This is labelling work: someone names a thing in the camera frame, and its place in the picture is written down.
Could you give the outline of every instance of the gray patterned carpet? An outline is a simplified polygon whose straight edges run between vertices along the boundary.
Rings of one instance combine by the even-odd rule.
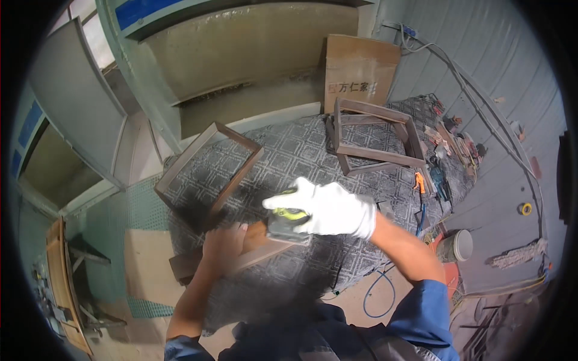
[[[421,99],[410,98],[388,107],[413,116],[419,137],[429,147],[427,157],[433,155],[433,144],[425,139],[423,132],[424,124],[434,127],[435,115],[430,105]],[[265,153],[227,200],[225,221],[252,223],[265,219],[266,211],[261,207],[261,201],[289,186],[295,178],[304,176],[319,184],[336,181],[348,191],[369,195],[376,202],[389,200],[395,222],[415,232],[414,213],[420,209],[419,195],[413,189],[416,170],[399,167],[389,172],[343,176],[324,121],[324,116],[309,117],[245,133],[262,144]],[[404,153],[401,142],[388,124],[346,127],[344,139],[359,146]],[[249,152],[233,141],[215,143],[199,152],[186,166],[167,195],[181,212],[187,214],[188,222],[194,223],[202,219],[207,207],[248,156]],[[371,162],[353,158],[355,165]],[[455,156],[444,164],[454,204],[457,204],[473,187],[473,180],[465,174]],[[449,209],[449,202],[444,204],[442,211],[435,199],[428,200],[427,215],[431,224],[442,219],[442,214],[448,214]],[[180,218],[170,213],[168,218],[175,254],[202,244],[203,236],[190,231]],[[231,322],[259,319],[267,311],[312,303],[326,291],[342,291],[354,285],[385,262],[387,258],[372,244],[350,236],[316,236],[310,247],[293,247],[219,281],[210,295],[205,334],[212,334]],[[341,264],[342,270],[336,277]]]

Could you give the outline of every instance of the dark wooden frame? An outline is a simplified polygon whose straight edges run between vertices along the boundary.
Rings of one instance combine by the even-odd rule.
[[[162,178],[154,186],[154,191],[162,199],[163,202],[176,214],[179,214],[177,207],[165,196],[166,190],[169,188],[172,181],[177,177],[177,175],[183,170],[186,164],[195,156],[195,154],[211,139],[215,134],[221,133],[227,138],[234,140],[235,142],[241,144],[243,147],[252,151],[253,153],[245,161],[243,166],[235,173],[233,178],[229,183],[223,188],[223,190],[217,196],[217,199],[213,202],[210,207],[207,217],[205,218],[205,223],[210,224],[211,219],[215,217],[221,210],[227,198],[233,193],[237,188],[239,183],[245,178],[247,173],[253,168],[255,163],[263,156],[264,149],[261,145],[255,143],[251,139],[235,132],[233,129],[221,124],[214,122],[205,131],[203,131],[199,136],[192,141],[192,143],[183,151],[181,155],[173,162],[173,164],[166,170]]]
[[[367,114],[370,117],[351,116],[341,114],[341,110],[354,111],[356,113]],[[390,122],[394,125],[398,138],[402,141],[407,155],[375,150],[359,146],[352,146],[343,143],[342,126],[344,125],[361,125],[361,124],[379,124],[383,121]],[[335,100],[334,123],[330,120],[327,122],[328,132],[333,143],[335,152],[338,155],[339,163],[346,176],[371,172],[374,170],[389,169],[393,164],[401,166],[410,166],[420,168],[425,166],[425,157],[420,146],[417,136],[416,126],[409,114],[401,113],[381,107],[374,104],[351,101],[348,99],[337,98]],[[355,157],[375,159],[383,161],[375,165],[351,167],[348,159],[339,155],[351,155]]]
[[[329,134],[329,138],[332,144],[335,144],[334,137],[335,137],[335,129],[333,126],[334,119],[327,118],[325,121],[325,127],[327,128],[327,133]],[[353,177],[361,173],[373,172],[377,170],[390,170],[397,168],[398,165],[391,162],[382,162],[376,164],[369,164],[369,165],[362,165],[362,166],[352,166],[351,162],[349,161],[349,156],[345,154],[336,153],[337,160],[339,161],[339,166],[343,172],[343,175],[346,177]]]

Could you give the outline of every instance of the blue work shirt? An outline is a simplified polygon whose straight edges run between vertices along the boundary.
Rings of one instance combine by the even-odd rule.
[[[313,308],[315,311],[306,312],[304,317],[290,314],[266,325],[245,325],[246,329],[235,335],[235,344],[221,351],[219,360],[300,360],[304,352],[328,350],[347,359],[367,353],[370,348],[379,349],[392,337],[429,350],[442,361],[460,359],[449,331],[447,286],[441,282],[417,282],[387,326],[380,323],[369,328],[350,327],[341,308],[330,304]],[[307,321],[296,321],[299,318]],[[178,336],[167,341],[165,360],[214,360],[198,339]]]

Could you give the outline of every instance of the green pegboard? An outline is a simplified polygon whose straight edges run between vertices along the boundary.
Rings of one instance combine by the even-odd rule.
[[[168,230],[167,206],[154,192],[161,175],[142,180],[127,189],[128,226],[131,229]]]
[[[127,297],[127,302],[134,318],[167,317],[171,316],[175,310],[175,308],[171,306],[136,299],[132,296]]]
[[[168,230],[168,209],[154,192],[160,177],[140,181],[66,220],[67,238],[81,233],[87,243],[110,259],[110,266],[86,263],[92,295],[108,303],[126,297],[134,318],[166,317],[174,310],[171,306],[127,296],[124,279],[125,230]]]

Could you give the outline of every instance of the plastic bucket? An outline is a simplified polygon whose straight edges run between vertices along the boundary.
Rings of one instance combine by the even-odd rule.
[[[436,255],[442,263],[465,261],[472,256],[472,235],[465,229],[444,238],[438,244]]]

